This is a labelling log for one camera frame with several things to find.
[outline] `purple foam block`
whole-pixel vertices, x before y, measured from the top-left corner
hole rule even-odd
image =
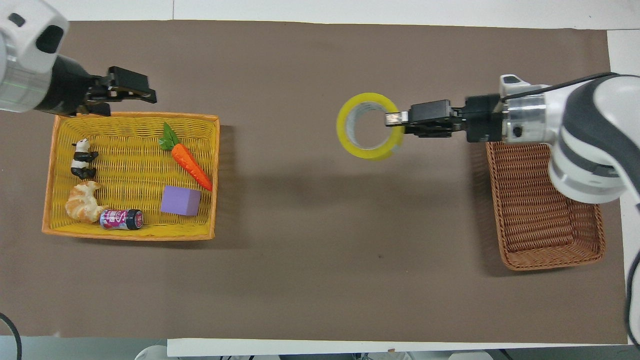
[[[178,215],[197,215],[200,206],[200,192],[187,188],[167,185],[162,194],[160,211]]]

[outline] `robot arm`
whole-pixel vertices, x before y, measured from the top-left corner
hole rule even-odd
[[[547,143],[549,175],[567,197],[599,204],[630,190],[640,206],[640,78],[604,73],[556,86],[500,77],[500,93],[416,104],[386,115],[419,137]]]
[[[0,4],[0,109],[39,110],[64,116],[109,116],[107,102],[157,102],[147,77],[120,67],[106,76],[87,73],[58,54],[68,21],[42,0]]]

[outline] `toy croissant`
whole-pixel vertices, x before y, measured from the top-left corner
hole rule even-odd
[[[93,192],[101,187],[95,181],[83,181],[75,185],[69,192],[69,199],[65,204],[67,215],[88,224],[98,221],[100,214],[109,208],[108,206],[98,206],[98,202],[93,196]]]

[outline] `black cable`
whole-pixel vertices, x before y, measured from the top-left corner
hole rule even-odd
[[[502,352],[502,355],[504,355],[507,358],[507,360],[513,360],[513,358],[511,357],[511,355],[509,355],[506,349],[502,348],[500,349],[500,352]]]
[[[567,81],[565,83],[561,83],[558,85],[553,85],[553,86],[549,86],[546,88],[542,88],[542,89],[537,89],[537,90],[531,90],[531,91],[526,91],[526,92],[521,92],[518,94],[513,94],[513,95],[507,95],[503,98],[500,99],[500,101],[504,102],[506,100],[510,100],[510,99],[517,99],[519,97],[525,97],[528,95],[538,95],[538,94],[542,94],[545,92],[549,92],[549,91],[553,91],[553,90],[558,90],[560,88],[566,88],[567,86],[572,86],[572,85],[576,85],[579,83],[583,83],[585,81],[589,81],[589,80],[594,80],[594,79],[599,79],[599,78],[604,78],[606,76],[611,76],[611,75],[619,75],[616,72],[601,72],[598,74],[593,74],[593,75],[589,75],[589,76],[585,76],[584,78],[580,78],[580,79],[576,79],[576,80],[571,80],[571,81]]]
[[[15,358],[16,360],[21,360],[22,359],[22,340],[20,340],[20,333],[18,332],[18,328],[15,327],[15,325],[13,324],[13,321],[11,321],[11,319],[9,319],[5,314],[0,313],[0,319],[2,319],[2,321],[4,321],[4,323],[9,326],[9,330],[11,330],[11,333],[13,334],[13,337],[15,338]]]
[[[627,334],[631,339],[631,342],[640,350],[640,345],[638,344],[636,337],[634,336],[633,330],[631,330],[631,296],[633,295],[633,283],[634,283],[634,275],[636,274],[636,269],[638,268],[638,264],[640,263],[640,250],[636,254],[636,258],[634,262],[631,263],[631,267],[629,268],[629,274],[627,275],[627,299],[625,301],[625,326],[627,327]]]

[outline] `can lid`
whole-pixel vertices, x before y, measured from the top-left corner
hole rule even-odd
[[[129,230],[138,230],[142,227],[142,211],[138,209],[128,210],[127,220],[125,222]]]

